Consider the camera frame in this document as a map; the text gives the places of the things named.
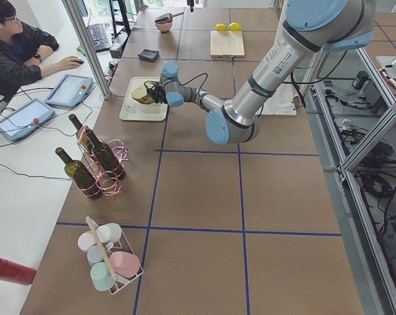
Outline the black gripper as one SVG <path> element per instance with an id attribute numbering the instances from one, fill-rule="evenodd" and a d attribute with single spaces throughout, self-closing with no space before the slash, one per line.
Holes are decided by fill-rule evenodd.
<path id="1" fill-rule="evenodd" d="M 154 103 L 167 103 L 166 92 L 160 82 L 145 81 L 144 87 L 146 88 L 147 95 L 153 99 Z"/>

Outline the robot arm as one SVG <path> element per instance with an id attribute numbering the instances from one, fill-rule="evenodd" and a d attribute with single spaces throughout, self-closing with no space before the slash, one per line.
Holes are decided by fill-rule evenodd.
<path id="1" fill-rule="evenodd" d="M 275 43 L 231 100 L 181 84 L 174 62 L 164 63 L 157 82 L 144 84 L 146 96 L 170 107 L 192 102 L 204 109 L 206 133 L 215 144 L 248 142 L 260 130 L 256 112 L 302 59 L 321 49 L 337 52 L 368 45 L 375 13 L 376 2 L 369 0 L 288 1 Z"/>

